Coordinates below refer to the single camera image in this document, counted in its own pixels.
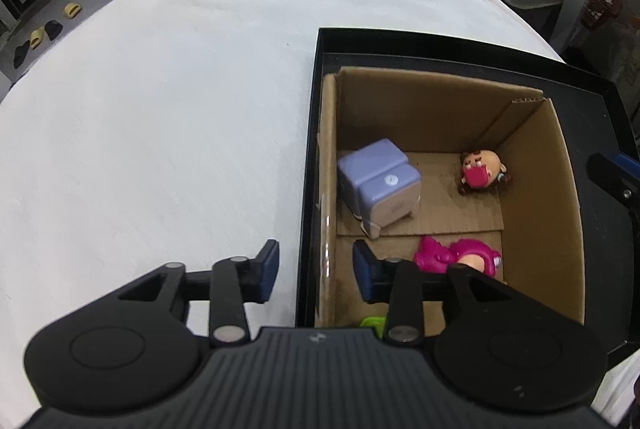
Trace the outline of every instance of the doll figurine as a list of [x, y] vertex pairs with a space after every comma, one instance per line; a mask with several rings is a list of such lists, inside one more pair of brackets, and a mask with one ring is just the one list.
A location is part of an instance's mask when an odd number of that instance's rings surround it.
[[495, 277], [495, 269], [500, 266], [500, 252], [493, 250], [479, 239], [459, 239], [449, 248], [430, 235], [420, 240], [414, 262], [423, 272], [445, 273], [452, 263], [463, 263], [489, 277]]
[[481, 149], [473, 153], [460, 155], [460, 185], [458, 192], [461, 195], [471, 191], [484, 191], [493, 184], [508, 184], [511, 176], [507, 174], [507, 168], [493, 151]]

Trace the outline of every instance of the yellow slipper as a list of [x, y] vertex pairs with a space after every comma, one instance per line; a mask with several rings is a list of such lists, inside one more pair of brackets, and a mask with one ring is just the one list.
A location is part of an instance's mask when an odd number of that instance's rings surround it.
[[75, 18], [75, 16], [78, 15], [78, 12], [80, 12], [81, 10], [82, 10], [82, 7], [77, 3], [69, 3], [65, 7], [65, 16], [67, 16], [69, 19], [73, 19]]
[[29, 41], [29, 45], [30, 45], [32, 50], [34, 48], [36, 48], [40, 43], [42, 43], [42, 38], [43, 37], [44, 37], [44, 27], [43, 26], [41, 26], [37, 30], [34, 30], [33, 32], [31, 32], [31, 40]]

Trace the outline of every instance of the purple toy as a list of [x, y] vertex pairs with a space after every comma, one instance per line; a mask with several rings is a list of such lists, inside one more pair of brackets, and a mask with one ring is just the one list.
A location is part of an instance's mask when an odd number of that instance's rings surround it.
[[420, 204], [420, 171], [388, 138], [338, 160], [340, 197], [372, 239]]
[[495, 277], [495, 269], [500, 266], [502, 257], [500, 252], [479, 239], [459, 239], [447, 248], [430, 235], [425, 235], [414, 254], [414, 262], [423, 272], [445, 273], [452, 263], [464, 263]]

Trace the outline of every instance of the white tablecloth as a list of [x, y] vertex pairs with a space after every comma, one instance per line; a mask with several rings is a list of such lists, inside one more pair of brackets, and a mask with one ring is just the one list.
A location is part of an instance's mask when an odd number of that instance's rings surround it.
[[[280, 241], [252, 328], [294, 321], [308, 103], [322, 26], [404, 29], [557, 58], [499, 0], [115, 0], [0, 105], [0, 425], [38, 404], [43, 325], [167, 261]], [[204, 329], [198, 310], [190, 326]]]

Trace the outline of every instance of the lavender plastic block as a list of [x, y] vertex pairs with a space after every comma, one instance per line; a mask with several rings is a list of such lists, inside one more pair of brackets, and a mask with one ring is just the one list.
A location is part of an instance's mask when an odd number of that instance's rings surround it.
[[412, 214], [420, 202], [420, 172], [389, 139], [338, 160], [340, 195], [369, 237]]
[[369, 144], [338, 160], [340, 195], [354, 216], [357, 218], [362, 216], [358, 203], [360, 186], [406, 162], [408, 162], [406, 155], [388, 138]]

